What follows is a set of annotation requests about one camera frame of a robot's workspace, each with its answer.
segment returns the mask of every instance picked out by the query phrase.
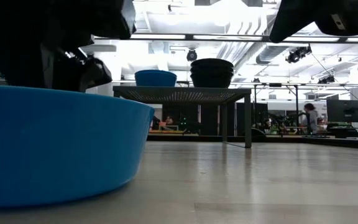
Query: table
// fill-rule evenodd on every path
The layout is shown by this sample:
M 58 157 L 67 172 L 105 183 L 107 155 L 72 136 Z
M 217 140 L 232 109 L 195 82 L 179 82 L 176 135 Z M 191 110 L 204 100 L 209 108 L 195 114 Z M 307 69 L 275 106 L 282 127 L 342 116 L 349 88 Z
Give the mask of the table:
M 251 89 L 114 86 L 114 97 L 148 104 L 219 105 L 222 108 L 223 142 L 227 142 L 227 104 L 244 99 L 245 147 L 252 146 Z

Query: monitor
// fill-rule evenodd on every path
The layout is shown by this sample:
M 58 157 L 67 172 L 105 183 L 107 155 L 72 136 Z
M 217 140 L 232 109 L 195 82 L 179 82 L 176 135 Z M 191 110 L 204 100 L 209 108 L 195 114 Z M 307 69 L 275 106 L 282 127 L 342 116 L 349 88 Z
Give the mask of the monitor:
M 329 122 L 358 122 L 358 100 L 327 100 Z

